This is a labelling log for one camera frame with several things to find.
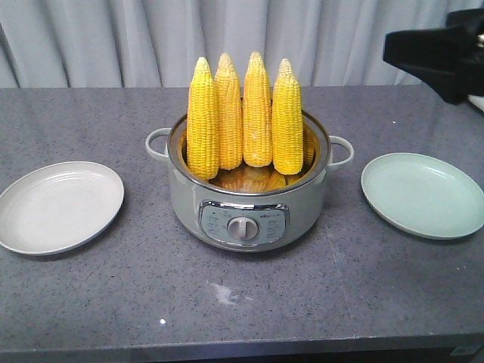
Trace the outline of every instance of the peeled corn on the cob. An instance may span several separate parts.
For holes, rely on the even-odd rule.
[[[244,160],[250,166],[267,166],[272,161],[271,86],[259,52],[250,55],[245,75]]]
[[[280,174],[277,170],[272,170],[271,178],[265,189],[267,191],[273,191],[275,189],[284,188],[287,185],[286,178],[284,175]]]
[[[286,184],[287,185],[292,185],[292,184],[296,183],[300,179],[301,179],[301,175],[299,175],[299,174],[286,175]]]
[[[217,177],[210,181],[211,184],[229,191],[239,191],[243,186],[243,170],[238,167],[233,170],[220,170]]]
[[[304,144],[304,166],[308,167],[312,165],[312,161],[315,157],[315,142],[309,133],[309,130],[304,128],[302,134],[303,144]]]
[[[303,126],[301,86],[284,58],[274,84],[272,102],[274,167],[281,174],[297,174],[303,167]]]
[[[244,134],[240,79],[227,53],[222,53],[215,74],[220,116],[220,168],[232,170],[242,162]]]
[[[219,109],[212,73],[204,57],[198,59],[190,84],[187,112],[188,168],[203,180],[219,171]]]
[[[261,193],[265,191],[271,178],[271,171],[270,166],[256,168],[245,165],[241,191],[247,193]]]

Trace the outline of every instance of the stainless steel pot rim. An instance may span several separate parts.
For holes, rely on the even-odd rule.
[[[305,124],[315,134],[315,141],[317,141],[317,143],[315,143],[315,159],[312,163],[311,168],[300,180],[298,180],[292,185],[288,185],[285,188],[275,189],[272,191],[264,191],[261,193],[230,191],[228,189],[220,188],[216,185],[210,184],[207,181],[197,178],[195,175],[193,175],[190,172],[190,170],[186,166],[185,161],[183,160],[183,157],[182,157],[182,153],[178,149],[179,139],[182,137],[184,131],[186,130],[186,128],[183,127],[184,124],[186,124],[186,119],[187,119],[186,114],[176,122],[176,124],[172,127],[171,132],[169,133],[168,141],[167,141],[169,158],[172,161],[173,165],[176,167],[176,169],[185,178],[192,181],[196,185],[201,186],[202,188],[205,188],[211,191],[216,191],[222,194],[239,196],[239,197],[265,197],[265,196],[270,196],[275,194],[282,194],[297,188],[301,188],[302,186],[311,182],[314,178],[316,178],[316,176],[320,175],[320,173],[324,171],[324,168],[326,167],[330,159],[330,137],[326,131],[326,128],[311,114],[305,112],[304,110],[301,110],[301,112],[305,117]]]

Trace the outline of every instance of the gray countertop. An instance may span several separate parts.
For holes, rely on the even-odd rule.
[[[324,211],[298,241],[241,254],[177,220],[147,134],[187,90],[0,90],[0,191],[69,160],[109,166],[114,222],[51,257],[0,249],[0,361],[155,361],[484,343],[484,230],[431,241],[384,222],[359,178],[382,154],[427,154],[484,185],[484,116],[425,85],[304,88],[304,108],[350,140]],[[155,147],[163,147],[162,142]],[[336,150],[336,155],[344,157]]]

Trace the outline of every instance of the light green plate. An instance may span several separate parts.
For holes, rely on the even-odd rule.
[[[482,189],[461,170],[433,157],[378,157],[364,168],[361,187],[382,218],[420,237],[459,238],[484,225]]]

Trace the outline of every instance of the black object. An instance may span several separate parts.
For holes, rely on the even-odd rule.
[[[383,60],[421,79],[450,104],[484,96],[484,9],[449,13],[445,28],[387,34]]]
[[[222,358],[179,363],[470,363],[476,356],[452,355],[454,348],[375,350],[367,352],[315,353]]]

